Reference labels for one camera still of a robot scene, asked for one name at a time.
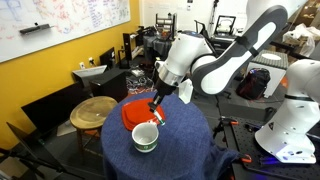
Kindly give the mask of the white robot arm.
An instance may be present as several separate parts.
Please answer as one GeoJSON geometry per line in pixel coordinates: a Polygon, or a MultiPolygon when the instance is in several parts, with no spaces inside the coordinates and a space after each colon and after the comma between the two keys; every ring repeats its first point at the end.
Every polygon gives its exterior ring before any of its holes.
{"type": "MultiPolygon", "coordinates": [[[[183,90],[186,103],[196,91],[215,95],[225,90],[243,67],[253,69],[254,60],[281,32],[287,20],[307,0],[248,0],[247,23],[224,52],[216,57],[205,37],[185,30],[177,34],[168,57],[157,61],[156,95],[151,112],[176,88],[183,90]]],[[[319,122],[320,61],[301,59],[286,70],[288,82],[284,101],[269,122],[255,133],[255,140],[282,163],[314,164],[315,146],[307,137],[319,122]]]]}

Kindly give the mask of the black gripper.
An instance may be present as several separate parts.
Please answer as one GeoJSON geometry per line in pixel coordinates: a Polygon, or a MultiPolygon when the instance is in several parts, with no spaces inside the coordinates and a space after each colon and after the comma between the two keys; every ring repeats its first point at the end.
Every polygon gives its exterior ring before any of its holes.
{"type": "Polygon", "coordinates": [[[151,112],[155,112],[158,104],[160,104],[165,95],[170,95],[175,89],[175,86],[171,86],[158,79],[155,84],[157,90],[156,95],[153,98],[153,102],[148,102],[148,106],[151,112]]]}

